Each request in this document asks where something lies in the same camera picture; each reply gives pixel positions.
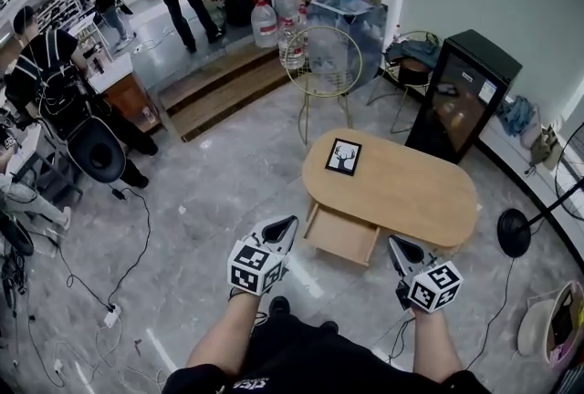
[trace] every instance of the deer logo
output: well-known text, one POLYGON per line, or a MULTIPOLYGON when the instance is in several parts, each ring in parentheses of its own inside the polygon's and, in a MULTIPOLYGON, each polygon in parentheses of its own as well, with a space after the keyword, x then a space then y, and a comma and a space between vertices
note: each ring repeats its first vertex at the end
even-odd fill
POLYGON ((350 161, 351 159, 355 159, 355 150, 354 149, 350 150, 350 156, 341 156, 340 155, 340 146, 337 146, 335 148, 335 157, 339 160, 338 169, 340 171, 351 172, 351 169, 347 169, 347 167, 345 167, 345 162, 350 161))

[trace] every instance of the mini fridge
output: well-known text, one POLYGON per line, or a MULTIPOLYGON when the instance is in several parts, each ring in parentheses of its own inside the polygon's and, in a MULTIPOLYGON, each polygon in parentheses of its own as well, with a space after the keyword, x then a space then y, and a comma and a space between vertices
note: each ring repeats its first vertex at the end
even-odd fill
POLYGON ((448 37, 405 145, 458 163, 521 67, 472 29, 448 37))

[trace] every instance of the white sneaker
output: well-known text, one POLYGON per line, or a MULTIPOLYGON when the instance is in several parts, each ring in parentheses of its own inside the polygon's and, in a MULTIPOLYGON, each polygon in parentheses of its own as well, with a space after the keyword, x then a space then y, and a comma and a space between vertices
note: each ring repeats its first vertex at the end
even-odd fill
POLYGON ((65 223, 63 224, 63 228, 65 230, 69 230, 69 227, 71 226, 71 208, 68 206, 63 208, 63 215, 65 216, 65 223))
POLYGON ((116 46, 116 50, 120 52, 122 49, 126 48, 130 45, 130 42, 134 40, 136 34, 134 33, 132 36, 127 36, 125 39, 122 39, 118 45, 116 46))

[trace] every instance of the black stand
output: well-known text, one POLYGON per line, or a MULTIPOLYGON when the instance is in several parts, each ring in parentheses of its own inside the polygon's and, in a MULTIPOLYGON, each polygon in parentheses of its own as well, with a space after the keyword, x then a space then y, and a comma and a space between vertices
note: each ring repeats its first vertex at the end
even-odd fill
POLYGON ((522 256, 531 244, 531 225, 546 217, 583 186, 584 177, 578 180, 567 192, 562 194, 557 201, 548 206, 545 211, 531 219, 531 221, 528 221, 526 216, 518 209, 507 209, 502 213, 496 225, 496 235, 503 252, 512 258, 522 256))

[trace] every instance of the wooden step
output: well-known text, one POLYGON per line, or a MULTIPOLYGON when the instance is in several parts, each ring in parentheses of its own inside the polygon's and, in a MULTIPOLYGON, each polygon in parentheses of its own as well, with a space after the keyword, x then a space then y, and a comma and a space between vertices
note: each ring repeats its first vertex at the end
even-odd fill
POLYGON ((183 141, 190 141, 242 107, 289 81, 278 58, 272 58, 197 99, 171 117, 183 141))
POLYGON ((160 102, 172 116, 231 79, 263 65, 276 55, 277 48, 258 48, 253 43, 247 44, 171 84, 159 93, 160 102))

